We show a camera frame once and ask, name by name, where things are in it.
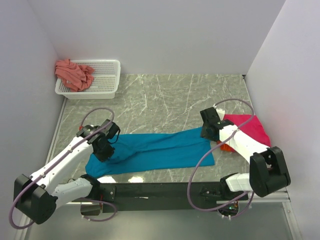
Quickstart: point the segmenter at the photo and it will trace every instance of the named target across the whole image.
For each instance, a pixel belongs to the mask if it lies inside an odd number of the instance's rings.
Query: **blue cloth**
[[[85,166],[86,173],[99,178],[153,169],[194,167],[210,150],[210,141],[200,137],[200,133],[201,127],[173,134],[121,134],[118,141],[112,144],[115,151],[109,160],[100,162],[91,154]],[[200,166],[214,164],[214,157],[209,154]]]

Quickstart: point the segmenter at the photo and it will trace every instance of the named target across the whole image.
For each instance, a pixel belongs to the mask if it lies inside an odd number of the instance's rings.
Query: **cable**
[[[252,200],[254,199],[254,195],[255,195],[255,193],[252,192],[252,195],[251,195],[251,197],[250,197],[250,199],[249,199],[249,202],[246,204],[245,208],[244,208],[241,212],[239,212],[237,215],[231,216],[230,218],[231,218],[231,219],[234,219],[234,218],[236,218],[236,217],[239,217],[241,214],[243,214],[245,211],[247,211],[248,208],[249,208],[249,206],[250,206],[250,204],[251,204],[251,202],[252,202]]]
[[[119,135],[120,135],[121,130],[119,129],[118,135],[116,136],[116,139],[114,142],[109,142],[110,144],[115,144],[118,141]]]
[[[17,196],[16,198],[13,200],[12,206],[10,208],[9,211],[9,223],[10,225],[18,230],[21,229],[26,229],[28,227],[30,227],[34,222],[31,221],[29,224],[25,225],[25,226],[18,226],[14,223],[13,220],[13,212],[15,209],[16,204],[18,203],[19,199],[22,197],[23,194],[25,194],[26,191],[28,191],[34,184],[36,184],[37,182],[39,182],[40,179],[44,178],[52,169],[54,169],[59,163],[61,163],[61,161],[63,159],[66,158],[66,156],[68,156],[75,148],[77,148],[79,145],[81,145],[82,143],[84,143],[87,139],[91,138],[92,136],[96,135],[97,133],[99,133],[100,131],[106,129],[115,119],[115,113],[114,111],[112,111],[112,109],[110,109],[109,107],[98,107],[95,108],[91,111],[89,111],[83,118],[83,120],[81,121],[81,126],[83,125],[85,119],[87,118],[87,116],[96,111],[96,110],[108,110],[109,112],[111,112],[111,120],[104,126],[98,128],[96,131],[92,132],[91,134],[89,134],[88,136],[86,136],[85,138],[81,139],[79,142],[77,142],[76,144],[74,144],[71,149],[67,150],[54,164],[52,164],[50,167],[48,167],[44,172],[43,175],[38,176],[34,181],[32,181],[29,185],[27,185]]]
[[[251,109],[251,117],[250,117],[248,120],[246,120],[245,122],[241,123],[241,124],[238,126],[238,129],[239,129],[239,128],[241,128],[242,126],[246,125],[248,122],[250,122],[250,121],[254,118],[254,116],[255,116],[254,108],[253,108],[248,102],[246,102],[246,101],[244,101],[244,100],[241,100],[241,99],[238,99],[238,98],[228,98],[228,99],[225,99],[225,100],[222,100],[222,101],[217,102],[217,103],[214,104],[213,106],[215,107],[216,105],[219,105],[219,104],[221,104],[221,103],[223,103],[223,102],[232,101],[232,100],[240,101],[240,102],[248,105],[248,107]],[[213,148],[211,148],[209,151],[207,151],[207,152],[203,155],[203,157],[199,160],[199,162],[196,164],[195,168],[193,169],[193,171],[192,171],[192,173],[191,173],[191,176],[190,176],[190,179],[189,179],[189,181],[188,181],[188,186],[187,186],[187,189],[186,189],[186,196],[187,196],[187,198],[188,198],[189,204],[190,204],[194,209],[199,210],[199,211],[202,211],[202,212],[216,211],[216,210],[221,209],[221,208],[227,206],[228,204],[234,202],[235,200],[238,200],[238,199],[242,198],[242,197],[245,196],[246,194],[248,194],[247,192],[244,192],[244,193],[242,193],[241,195],[235,197],[234,199],[232,199],[232,200],[230,200],[230,201],[228,201],[228,202],[226,202],[226,203],[224,203],[224,204],[222,204],[222,205],[220,205],[220,206],[213,207],[213,208],[207,208],[207,209],[205,209],[205,208],[200,208],[200,207],[197,207],[196,205],[194,205],[194,203],[193,203],[192,200],[191,200],[191,195],[190,195],[191,183],[192,183],[192,180],[193,180],[193,178],[194,178],[194,176],[195,176],[195,174],[196,174],[196,171],[198,170],[200,164],[201,164],[201,163],[203,162],[203,160],[204,160],[209,154],[211,154],[214,150],[216,150],[216,149],[219,148],[221,145],[227,143],[230,139],[232,139],[232,138],[234,137],[234,135],[236,134],[237,131],[238,131],[238,130],[235,130],[235,131],[231,134],[231,136],[229,136],[226,140],[220,142],[219,144],[217,144],[216,146],[214,146]]]
[[[116,207],[116,205],[110,203],[110,202],[107,202],[107,201],[99,201],[99,200],[92,200],[92,199],[89,199],[89,198],[82,198],[82,199],[85,199],[85,200],[88,200],[90,202],[94,202],[94,203],[99,203],[99,204],[106,204],[106,205],[109,205],[110,207],[112,207],[114,209],[114,212],[111,216],[105,218],[105,219],[92,219],[92,218],[89,218],[87,216],[83,216],[84,219],[87,219],[88,221],[91,221],[91,222],[105,222],[105,221],[108,221],[110,219],[112,219],[118,212],[118,209]]]
[[[75,181],[74,178],[69,178],[69,180],[68,180],[66,183],[68,184],[68,183],[72,183],[72,182],[74,182],[74,181]]]

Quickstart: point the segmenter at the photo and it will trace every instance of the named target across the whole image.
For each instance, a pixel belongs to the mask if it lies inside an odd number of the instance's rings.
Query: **magenta cloth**
[[[228,119],[233,122],[235,125],[239,126],[246,120],[251,117],[249,114],[226,114],[224,115],[224,120]],[[253,119],[248,122],[246,125],[240,128],[242,132],[247,134],[249,137],[253,138],[254,140],[258,141],[261,144],[267,145],[271,147],[270,138],[266,134],[264,127],[262,126],[259,118],[254,116]]]

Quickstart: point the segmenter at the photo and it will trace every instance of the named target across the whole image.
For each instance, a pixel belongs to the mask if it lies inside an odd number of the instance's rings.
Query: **plastic basket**
[[[72,60],[79,65],[94,68],[92,85],[78,92],[71,92],[60,78],[55,84],[55,92],[68,99],[113,99],[120,80],[120,62],[118,60]]]

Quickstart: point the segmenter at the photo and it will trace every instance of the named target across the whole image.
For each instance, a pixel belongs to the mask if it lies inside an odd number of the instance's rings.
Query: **gray marble surface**
[[[214,103],[239,98],[250,102],[241,75],[217,74],[129,74],[121,75],[114,99],[67,100],[51,159],[62,151],[79,129],[81,119],[93,108],[108,106],[115,112],[114,121],[122,134],[175,133],[202,126],[199,111]],[[249,114],[242,102],[229,101],[219,107],[226,114]],[[93,112],[84,124],[100,125],[110,116],[105,111]],[[238,153],[217,149],[215,165],[200,167],[194,181],[219,181],[231,173],[247,173],[249,165]],[[85,174],[89,158],[83,159],[61,183]],[[104,177],[106,182],[187,182],[193,168],[160,169]]]

